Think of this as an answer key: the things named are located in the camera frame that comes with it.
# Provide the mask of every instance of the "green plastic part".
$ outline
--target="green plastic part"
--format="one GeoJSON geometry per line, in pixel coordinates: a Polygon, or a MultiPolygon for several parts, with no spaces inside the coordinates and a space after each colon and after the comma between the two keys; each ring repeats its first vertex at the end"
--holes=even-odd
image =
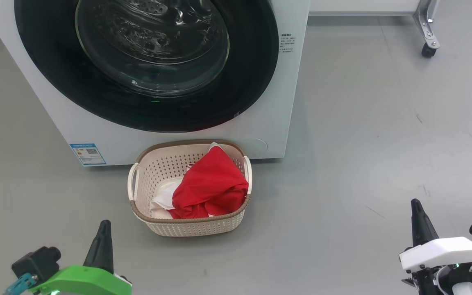
{"type": "Polygon", "coordinates": [[[132,295],[132,286],[101,268],[72,265],[28,291],[45,295],[55,291],[81,295],[132,295]]]}

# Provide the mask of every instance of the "floor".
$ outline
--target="floor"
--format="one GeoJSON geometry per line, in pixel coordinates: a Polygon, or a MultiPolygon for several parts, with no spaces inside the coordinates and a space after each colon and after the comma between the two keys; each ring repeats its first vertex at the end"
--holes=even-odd
{"type": "Polygon", "coordinates": [[[81,264],[107,218],[135,295],[416,295],[410,200],[441,237],[472,224],[472,1],[434,30],[425,59],[410,18],[309,19],[285,159],[254,163],[239,228],[178,239],[134,217],[128,168],[80,166],[0,41],[0,293],[41,246],[81,264]]]}

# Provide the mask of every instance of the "red cloth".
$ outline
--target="red cloth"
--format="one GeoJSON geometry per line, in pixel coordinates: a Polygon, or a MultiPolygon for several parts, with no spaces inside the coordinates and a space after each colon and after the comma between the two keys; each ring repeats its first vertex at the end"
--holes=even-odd
{"type": "Polygon", "coordinates": [[[176,220],[229,214],[241,207],[248,189],[232,159],[215,146],[185,173],[169,213],[176,220]]]}

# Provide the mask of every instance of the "beige plastic basket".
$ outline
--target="beige plastic basket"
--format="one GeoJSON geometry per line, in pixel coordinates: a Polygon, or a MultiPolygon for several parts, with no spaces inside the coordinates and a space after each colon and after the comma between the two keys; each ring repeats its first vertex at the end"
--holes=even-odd
{"type": "Polygon", "coordinates": [[[158,235],[165,237],[206,236],[231,231],[240,225],[249,204],[252,190],[252,169],[249,158],[236,144],[225,140],[194,140],[158,144],[145,150],[129,172],[127,191],[136,217],[158,235]],[[159,184],[168,179],[183,177],[187,166],[201,159],[215,141],[231,157],[249,183],[245,202],[230,214],[197,218],[192,220],[172,220],[152,218],[150,202],[159,184]]]}

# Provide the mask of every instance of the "basket handle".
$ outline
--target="basket handle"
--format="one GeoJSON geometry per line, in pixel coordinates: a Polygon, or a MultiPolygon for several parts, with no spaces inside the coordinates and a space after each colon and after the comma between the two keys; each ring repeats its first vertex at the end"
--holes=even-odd
{"type": "Polygon", "coordinates": [[[243,156],[245,162],[243,162],[243,166],[245,166],[245,179],[247,179],[249,183],[249,189],[247,190],[247,194],[251,194],[252,191],[252,167],[251,167],[251,160],[247,156],[243,156]]]}
{"type": "Polygon", "coordinates": [[[138,166],[139,166],[139,163],[134,163],[134,165],[131,167],[131,170],[129,171],[129,179],[127,180],[127,192],[129,193],[129,200],[133,200],[135,202],[136,202],[136,195],[137,195],[137,183],[138,183],[138,180],[139,180],[138,166]],[[134,188],[134,192],[132,192],[133,191],[132,179],[133,179],[135,171],[137,172],[136,173],[136,182],[135,182],[136,187],[134,188]]]}

